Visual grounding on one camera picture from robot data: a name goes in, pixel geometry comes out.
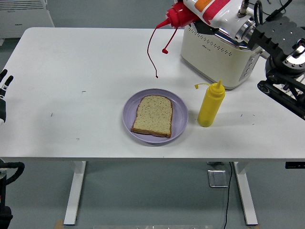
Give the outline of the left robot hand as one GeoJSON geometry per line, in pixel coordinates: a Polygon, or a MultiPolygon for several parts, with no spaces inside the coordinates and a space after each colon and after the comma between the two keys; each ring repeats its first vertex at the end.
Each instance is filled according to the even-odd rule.
{"type": "Polygon", "coordinates": [[[6,101],[4,100],[4,97],[10,83],[13,81],[13,78],[14,77],[10,75],[0,87],[0,125],[6,121],[6,101]]]}

